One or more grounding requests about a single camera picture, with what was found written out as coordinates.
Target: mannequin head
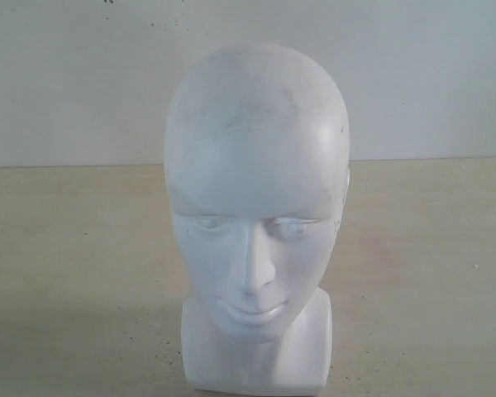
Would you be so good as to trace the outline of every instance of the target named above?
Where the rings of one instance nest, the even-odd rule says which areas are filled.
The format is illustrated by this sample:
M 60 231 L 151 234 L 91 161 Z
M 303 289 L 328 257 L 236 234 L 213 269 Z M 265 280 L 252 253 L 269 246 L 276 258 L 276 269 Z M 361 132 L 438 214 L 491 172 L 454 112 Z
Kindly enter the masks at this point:
M 349 184 L 335 83 L 277 45 L 212 53 L 180 83 L 165 133 L 174 235 L 226 335 L 284 335 L 317 288 Z

